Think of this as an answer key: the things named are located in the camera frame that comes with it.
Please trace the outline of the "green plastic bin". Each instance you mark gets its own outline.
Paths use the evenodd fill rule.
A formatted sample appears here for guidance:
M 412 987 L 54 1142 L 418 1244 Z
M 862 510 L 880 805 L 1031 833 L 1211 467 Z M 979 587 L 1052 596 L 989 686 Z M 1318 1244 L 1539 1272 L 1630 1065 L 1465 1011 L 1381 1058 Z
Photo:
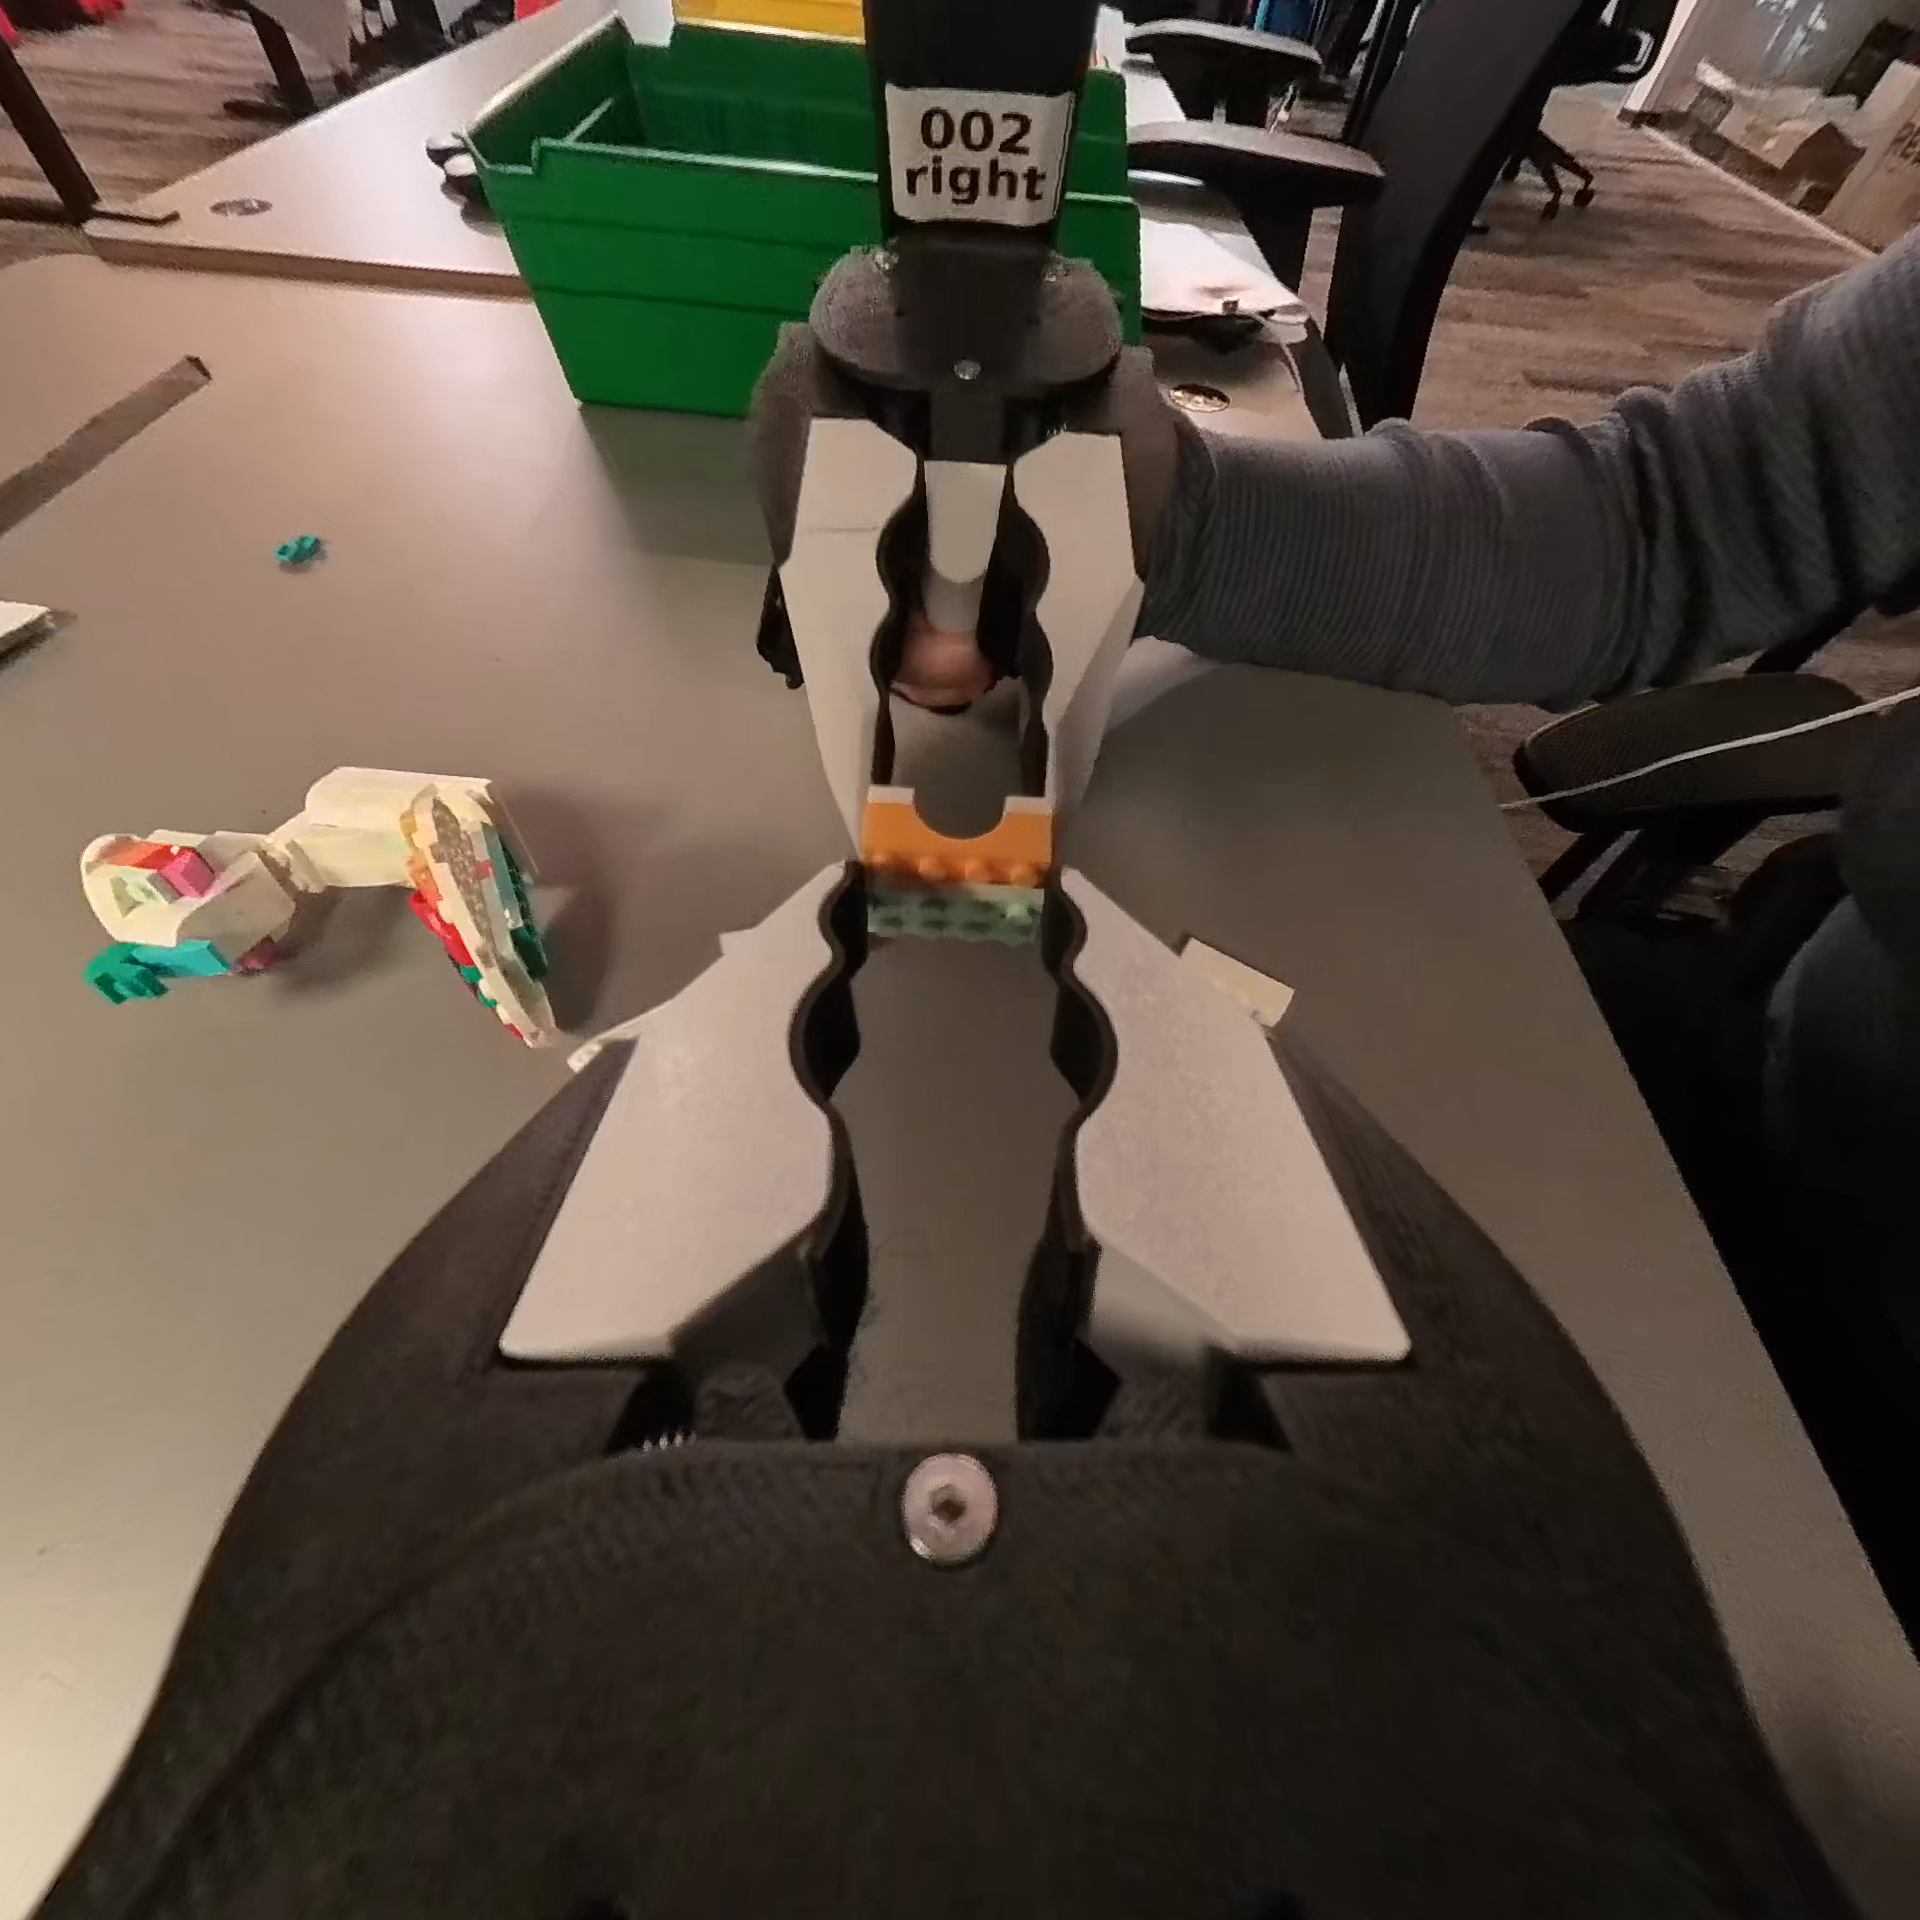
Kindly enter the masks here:
M 1141 341 L 1126 92 L 1099 56 L 1069 161 L 1062 253 Z M 883 240 L 865 40 L 613 14 L 499 94 L 463 143 L 576 400 L 745 418 L 780 327 Z

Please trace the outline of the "black office chair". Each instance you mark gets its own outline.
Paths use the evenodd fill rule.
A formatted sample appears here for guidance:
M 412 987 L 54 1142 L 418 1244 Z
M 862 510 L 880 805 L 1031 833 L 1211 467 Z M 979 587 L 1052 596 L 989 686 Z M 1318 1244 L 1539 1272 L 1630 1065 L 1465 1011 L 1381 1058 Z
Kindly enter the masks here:
M 1129 131 L 1141 175 L 1188 179 L 1232 207 L 1265 264 L 1296 286 L 1323 210 L 1338 214 L 1324 315 L 1291 355 L 1323 437 L 1409 420 L 1454 261 L 1487 190 L 1539 124 L 1598 1 L 1422 3 L 1401 58 L 1342 139 L 1267 130 L 1313 50 L 1198 18 L 1134 26 L 1180 107 Z

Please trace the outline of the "white orange lego body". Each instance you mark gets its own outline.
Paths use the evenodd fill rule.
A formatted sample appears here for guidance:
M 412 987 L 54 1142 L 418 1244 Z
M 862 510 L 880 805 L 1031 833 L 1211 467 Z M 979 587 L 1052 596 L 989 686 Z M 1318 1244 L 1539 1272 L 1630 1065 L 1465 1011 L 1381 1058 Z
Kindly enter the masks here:
M 862 803 L 859 858 L 874 939 L 1032 945 L 1057 867 L 1057 808 L 1007 796 L 979 833 L 931 825 L 909 785 L 874 783 Z

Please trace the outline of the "person's right hand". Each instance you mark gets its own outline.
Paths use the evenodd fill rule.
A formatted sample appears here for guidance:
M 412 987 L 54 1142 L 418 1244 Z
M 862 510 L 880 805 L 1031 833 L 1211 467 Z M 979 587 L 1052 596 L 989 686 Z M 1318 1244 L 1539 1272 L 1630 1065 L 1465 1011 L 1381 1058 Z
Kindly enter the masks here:
M 973 630 L 957 631 L 916 617 L 905 630 L 891 689 L 916 707 L 959 711 L 989 693 L 997 682 L 997 663 Z

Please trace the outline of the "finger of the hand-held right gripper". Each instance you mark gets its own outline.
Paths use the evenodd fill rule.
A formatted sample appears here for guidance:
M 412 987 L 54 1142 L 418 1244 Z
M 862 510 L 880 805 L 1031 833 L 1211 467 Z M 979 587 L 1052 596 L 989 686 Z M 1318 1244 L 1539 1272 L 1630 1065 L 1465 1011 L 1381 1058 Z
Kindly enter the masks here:
M 1023 747 L 1059 818 L 1084 797 L 1139 624 L 1122 441 L 1062 432 L 1014 463 L 1044 577 L 1021 636 Z
M 919 478 L 916 451 L 869 418 L 809 425 L 783 599 L 828 789 L 853 841 L 885 706 L 874 656 L 894 598 L 883 547 Z

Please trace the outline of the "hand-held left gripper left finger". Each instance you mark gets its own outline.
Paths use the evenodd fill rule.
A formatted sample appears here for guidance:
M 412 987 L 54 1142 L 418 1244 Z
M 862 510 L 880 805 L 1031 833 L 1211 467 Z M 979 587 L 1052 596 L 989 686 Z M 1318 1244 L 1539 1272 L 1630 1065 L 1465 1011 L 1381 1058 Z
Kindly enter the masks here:
M 833 1091 L 859 1049 L 862 896 L 854 867 L 810 883 L 828 968 L 770 1060 L 643 1040 L 581 1069 L 611 1068 L 606 1100 L 499 1336 L 505 1359 L 794 1373 L 838 1341 L 831 1249 L 853 1155 Z

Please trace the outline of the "person's right forearm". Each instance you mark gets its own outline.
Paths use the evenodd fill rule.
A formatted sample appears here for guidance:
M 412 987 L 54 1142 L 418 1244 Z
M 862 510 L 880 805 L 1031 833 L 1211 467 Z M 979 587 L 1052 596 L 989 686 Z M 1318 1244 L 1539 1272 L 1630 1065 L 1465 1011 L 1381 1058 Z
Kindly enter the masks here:
M 1919 576 L 1919 242 L 1744 355 L 1590 424 L 1256 441 L 1180 429 L 1136 636 L 1453 706 L 1667 688 Z

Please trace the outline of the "white lego unicorn head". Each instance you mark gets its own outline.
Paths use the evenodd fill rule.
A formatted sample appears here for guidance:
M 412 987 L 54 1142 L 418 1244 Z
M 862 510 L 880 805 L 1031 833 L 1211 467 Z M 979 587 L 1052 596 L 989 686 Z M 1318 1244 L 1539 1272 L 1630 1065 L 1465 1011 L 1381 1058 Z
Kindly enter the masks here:
M 176 982 L 272 970 L 311 904 L 412 887 L 405 818 L 439 777 L 338 767 L 271 830 L 103 833 L 81 854 L 81 887 L 107 944 L 82 975 L 111 1004 L 162 997 Z

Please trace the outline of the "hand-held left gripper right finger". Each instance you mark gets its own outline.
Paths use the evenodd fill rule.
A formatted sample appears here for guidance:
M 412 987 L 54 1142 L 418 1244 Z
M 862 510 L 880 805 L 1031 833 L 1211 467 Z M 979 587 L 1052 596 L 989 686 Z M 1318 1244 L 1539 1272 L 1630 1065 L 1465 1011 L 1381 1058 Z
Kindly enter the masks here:
M 1265 1030 L 1087 875 L 1042 921 L 1077 1336 L 1113 1372 L 1402 1364 L 1412 1337 Z

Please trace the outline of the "cardboard boxes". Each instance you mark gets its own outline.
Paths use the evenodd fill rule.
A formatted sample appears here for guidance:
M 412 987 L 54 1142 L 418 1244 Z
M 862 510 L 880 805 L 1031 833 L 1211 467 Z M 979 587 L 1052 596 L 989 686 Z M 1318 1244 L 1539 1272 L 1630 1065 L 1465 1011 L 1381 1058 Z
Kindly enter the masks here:
M 1919 219 L 1915 1 L 1682 1 L 1621 119 L 1882 252 Z

